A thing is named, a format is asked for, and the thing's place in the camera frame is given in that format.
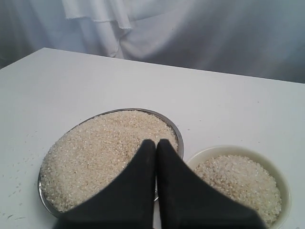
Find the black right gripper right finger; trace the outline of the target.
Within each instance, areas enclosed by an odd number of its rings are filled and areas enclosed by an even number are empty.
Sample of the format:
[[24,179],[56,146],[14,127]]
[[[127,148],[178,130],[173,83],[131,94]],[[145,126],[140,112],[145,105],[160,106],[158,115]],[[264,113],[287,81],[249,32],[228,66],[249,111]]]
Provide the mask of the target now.
[[156,175],[163,229],[264,229],[256,211],[202,181],[167,139],[156,149]]

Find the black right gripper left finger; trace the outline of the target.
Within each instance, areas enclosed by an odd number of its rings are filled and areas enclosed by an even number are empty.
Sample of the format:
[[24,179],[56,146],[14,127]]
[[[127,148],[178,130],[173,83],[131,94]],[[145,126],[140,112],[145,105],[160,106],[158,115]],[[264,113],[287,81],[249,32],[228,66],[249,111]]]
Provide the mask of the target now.
[[115,180],[92,198],[63,213],[55,228],[153,228],[155,159],[155,143],[144,140]]

